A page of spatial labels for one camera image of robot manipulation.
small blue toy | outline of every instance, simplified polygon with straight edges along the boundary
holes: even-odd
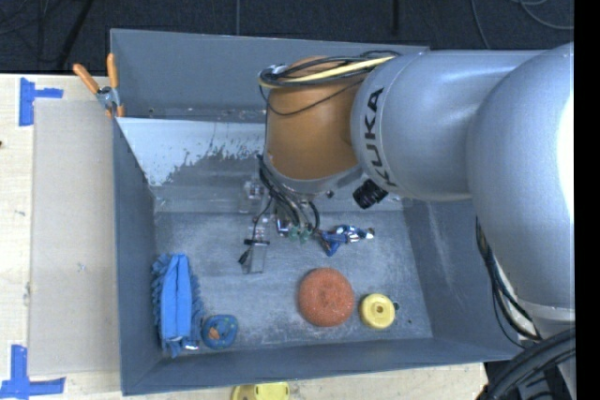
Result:
[[[202,340],[209,348],[227,348],[236,335],[237,319],[232,315],[214,315],[202,323]]]
[[[352,225],[340,225],[333,231],[319,230],[321,245],[327,257],[333,257],[342,244],[352,244],[359,240],[371,240],[375,234],[373,229],[359,229]]]

metal tool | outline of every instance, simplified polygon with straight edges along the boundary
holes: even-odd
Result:
[[[106,57],[106,68],[111,86],[100,87],[82,64],[74,64],[73,72],[83,81],[89,91],[96,96],[97,101],[106,110],[109,118],[125,117],[125,105],[119,96],[119,77],[117,75],[114,54]]]

yellow object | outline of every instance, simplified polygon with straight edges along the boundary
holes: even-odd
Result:
[[[314,74],[305,75],[304,77],[286,78],[286,81],[302,83],[303,81],[316,81],[316,80],[320,80],[320,79],[327,79],[328,77],[335,77],[336,75],[354,72],[356,70],[361,70],[362,68],[376,67],[379,64],[383,64],[384,62],[387,62],[388,60],[391,60],[393,58],[396,58],[396,57],[394,55],[391,55],[389,57],[380,57],[377,59],[365,60],[364,62],[357,62],[354,64],[349,64],[348,66],[344,66],[344,67],[333,67],[328,70],[324,70],[324,71],[317,72]],[[262,87],[265,87],[267,89],[275,87],[274,85],[269,85],[268,83],[264,83],[260,78],[259,78],[259,84]]]
[[[232,393],[232,400],[288,400],[288,398],[290,398],[290,386],[286,381],[240,385],[235,387]]]
[[[380,293],[371,293],[360,303],[360,318],[372,329],[386,329],[396,317],[392,301]]]

blue tape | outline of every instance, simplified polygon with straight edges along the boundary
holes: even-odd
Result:
[[[62,89],[45,88],[36,90],[36,84],[21,77],[19,101],[19,126],[32,126],[34,123],[34,100],[39,97],[62,98]]]
[[[10,347],[10,380],[3,380],[0,398],[28,400],[31,395],[57,395],[65,390],[65,378],[46,381],[29,381],[27,376],[27,348]]]

yellow object on floor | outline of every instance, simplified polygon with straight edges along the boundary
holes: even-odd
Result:
[[[380,293],[371,293],[360,303],[360,318],[373,329],[386,329],[396,317],[392,301]]]
[[[232,393],[232,400],[288,400],[289,398],[290,386],[286,381],[240,385],[235,387]]]

